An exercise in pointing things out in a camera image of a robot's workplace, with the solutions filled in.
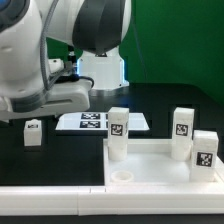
white box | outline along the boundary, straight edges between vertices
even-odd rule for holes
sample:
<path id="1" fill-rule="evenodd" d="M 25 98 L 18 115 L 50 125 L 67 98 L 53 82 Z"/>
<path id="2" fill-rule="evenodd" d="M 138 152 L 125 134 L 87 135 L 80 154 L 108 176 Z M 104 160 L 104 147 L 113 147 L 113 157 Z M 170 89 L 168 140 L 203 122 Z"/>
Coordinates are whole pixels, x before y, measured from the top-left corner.
<path id="1" fill-rule="evenodd" d="M 173 116 L 171 157 L 187 161 L 191 156 L 194 109 L 176 108 Z"/>
<path id="2" fill-rule="evenodd" d="M 111 160 L 127 157 L 129 109 L 112 107 L 108 112 L 108 147 Z"/>
<path id="3" fill-rule="evenodd" d="M 42 124 L 40 120 L 31 120 L 25 123 L 24 145 L 40 146 L 42 142 Z"/>
<path id="4" fill-rule="evenodd" d="M 216 132 L 194 132 L 190 172 L 191 181 L 214 181 L 218 142 Z"/>

white block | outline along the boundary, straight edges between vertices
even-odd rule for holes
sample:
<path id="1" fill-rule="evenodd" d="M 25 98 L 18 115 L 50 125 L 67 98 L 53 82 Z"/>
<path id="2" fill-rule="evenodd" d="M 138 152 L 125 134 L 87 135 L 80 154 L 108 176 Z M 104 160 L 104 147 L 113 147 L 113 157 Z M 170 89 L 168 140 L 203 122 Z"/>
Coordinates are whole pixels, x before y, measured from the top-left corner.
<path id="1" fill-rule="evenodd" d="M 24 145 L 40 146 L 42 142 L 42 124 L 40 120 L 31 120 L 25 123 Z"/>
<path id="2" fill-rule="evenodd" d="M 191 157 L 194 109 L 176 108 L 173 117 L 171 157 L 187 161 Z"/>
<path id="3" fill-rule="evenodd" d="M 194 147 L 196 146 L 206 146 L 217 152 L 219 144 L 218 135 L 216 132 L 212 131 L 195 131 L 194 132 Z"/>
<path id="4" fill-rule="evenodd" d="M 191 181 L 214 181 L 218 142 L 216 132 L 194 132 L 190 172 Z"/>
<path id="5" fill-rule="evenodd" d="M 172 142 L 171 157 L 177 161 L 187 161 L 191 158 L 193 143 L 178 144 Z"/>
<path id="6" fill-rule="evenodd" d="M 123 161 L 127 157 L 129 109 L 113 107 L 108 112 L 109 159 Z"/>

circular hole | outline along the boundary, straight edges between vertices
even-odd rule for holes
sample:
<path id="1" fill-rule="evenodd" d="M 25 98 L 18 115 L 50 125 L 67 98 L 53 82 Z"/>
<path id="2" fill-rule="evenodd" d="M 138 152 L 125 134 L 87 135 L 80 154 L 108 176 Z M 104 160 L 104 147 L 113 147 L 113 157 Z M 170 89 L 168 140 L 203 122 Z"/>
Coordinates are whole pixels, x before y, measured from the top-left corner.
<path id="1" fill-rule="evenodd" d="M 117 183 L 131 182 L 134 180 L 134 175 L 129 171 L 117 171 L 111 174 L 111 181 Z"/>

white platform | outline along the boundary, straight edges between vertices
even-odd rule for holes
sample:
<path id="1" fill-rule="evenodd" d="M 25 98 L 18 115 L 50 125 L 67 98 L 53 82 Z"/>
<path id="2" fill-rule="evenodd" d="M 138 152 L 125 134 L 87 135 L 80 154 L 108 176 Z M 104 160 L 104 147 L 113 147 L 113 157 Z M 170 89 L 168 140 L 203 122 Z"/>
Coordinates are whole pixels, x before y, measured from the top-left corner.
<path id="1" fill-rule="evenodd" d="M 170 158 L 171 140 L 129 140 L 128 159 L 108 160 L 105 186 L 2 187 L 0 215 L 217 214 L 224 213 L 224 165 L 217 158 L 214 182 L 190 182 L 189 163 Z M 111 182 L 114 171 L 134 180 Z"/>
<path id="2" fill-rule="evenodd" d="M 57 131 L 107 131 L 107 113 L 84 112 L 64 114 L 57 124 Z M 129 131 L 149 131 L 143 113 L 129 114 Z"/>

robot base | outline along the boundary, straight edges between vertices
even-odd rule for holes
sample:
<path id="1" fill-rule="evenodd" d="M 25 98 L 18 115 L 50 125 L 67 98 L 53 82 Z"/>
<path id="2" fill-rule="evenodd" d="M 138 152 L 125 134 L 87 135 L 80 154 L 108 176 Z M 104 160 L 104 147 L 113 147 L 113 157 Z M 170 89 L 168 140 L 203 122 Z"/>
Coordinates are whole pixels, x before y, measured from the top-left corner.
<path id="1" fill-rule="evenodd" d="M 113 96 L 126 91 L 129 83 L 125 80 L 125 62 L 120 57 L 118 48 L 105 55 L 96 56 L 83 52 L 78 60 L 77 72 L 80 76 L 87 76 L 95 81 L 92 96 Z"/>

